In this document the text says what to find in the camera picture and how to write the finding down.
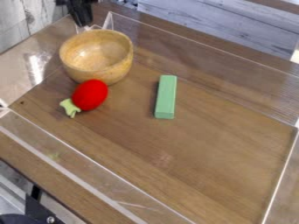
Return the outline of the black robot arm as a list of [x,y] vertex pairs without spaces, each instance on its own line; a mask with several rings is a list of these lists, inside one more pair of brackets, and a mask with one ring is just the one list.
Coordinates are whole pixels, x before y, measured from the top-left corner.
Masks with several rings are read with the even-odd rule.
[[84,27],[94,21],[92,4],[99,0],[55,0],[58,6],[67,6],[72,19],[79,27]]

